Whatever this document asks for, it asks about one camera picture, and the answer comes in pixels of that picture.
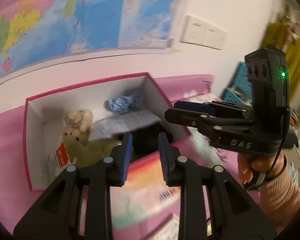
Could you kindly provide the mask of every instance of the teddy bear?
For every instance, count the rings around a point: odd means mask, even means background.
[[[70,111],[65,117],[67,126],[62,134],[63,143],[71,163],[78,168],[93,165],[109,156],[113,147],[121,144],[115,139],[89,141],[92,119],[90,110]]]

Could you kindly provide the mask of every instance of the wall switch plate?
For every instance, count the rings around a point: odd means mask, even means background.
[[[197,17],[187,15],[180,42],[223,49],[227,33]]]

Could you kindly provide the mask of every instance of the das logo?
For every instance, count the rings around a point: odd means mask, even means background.
[[[252,147],[252,143],[247,143],[245,144],[244,141],[241,141],[238,144],[238,140],[232,140],[230,143],[231,146],[237,146],[237,147],[241,147],[241,148],[245,148],[245,149],[250,149]]]

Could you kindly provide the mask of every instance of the pink box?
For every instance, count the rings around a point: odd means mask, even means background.
[[[164,112],[171,104],[148,73],[109,77],[48,91],[26,99],[23,125],[23,151],[27,182],[30,191],[43,191],[52,178],[47,155],[55,150],[68,111],[90,109],[94,122],[113,113],[104,108],[108,99],[139,91],[144,95],[144,107],[162,119],[176,144],[187,138],[189,131],[169,124]]]

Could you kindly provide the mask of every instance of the barcode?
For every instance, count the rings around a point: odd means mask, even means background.
[[[172,48],[172,45],[173,45],[173,39],[167,39],[167,45],[166,45],[166,47],[167,48]]]

